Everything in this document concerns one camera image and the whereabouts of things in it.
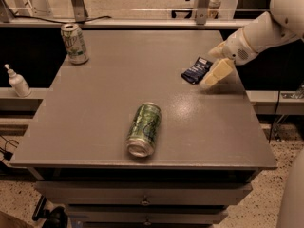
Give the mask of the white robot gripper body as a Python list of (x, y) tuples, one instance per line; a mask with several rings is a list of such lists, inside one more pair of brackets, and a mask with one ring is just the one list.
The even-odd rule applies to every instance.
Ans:
[(238, 29), (225, 40), (223, 54), (233, 60), (237, 66), (243, 66), (258, 56), (258, 53), (247, 43), (243, 28)]

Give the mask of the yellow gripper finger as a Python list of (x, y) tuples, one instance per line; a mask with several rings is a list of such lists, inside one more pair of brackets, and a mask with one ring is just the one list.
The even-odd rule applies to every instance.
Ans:
[(217, 59), (211, 66), (210, 70), (199, 83), (202, 89), (209, 89), (218, 83), (220, 80), (227, 77), (235, 67), (233, 60), (228, 58)]
[(225, 42), (221, 42), (217, 46), (209, 50), (208, 54), (214, 58), (225, 58)]

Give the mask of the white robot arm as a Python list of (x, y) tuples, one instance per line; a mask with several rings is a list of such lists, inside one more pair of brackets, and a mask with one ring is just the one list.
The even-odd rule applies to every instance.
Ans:
[(253, 61), (268, 48), (303, 39), (303, 35), (304, 0), (271, 0), (268, 11), (209, 51), (216, 61), (199, 85), (209, 89), (226, 78), (235, 66)]

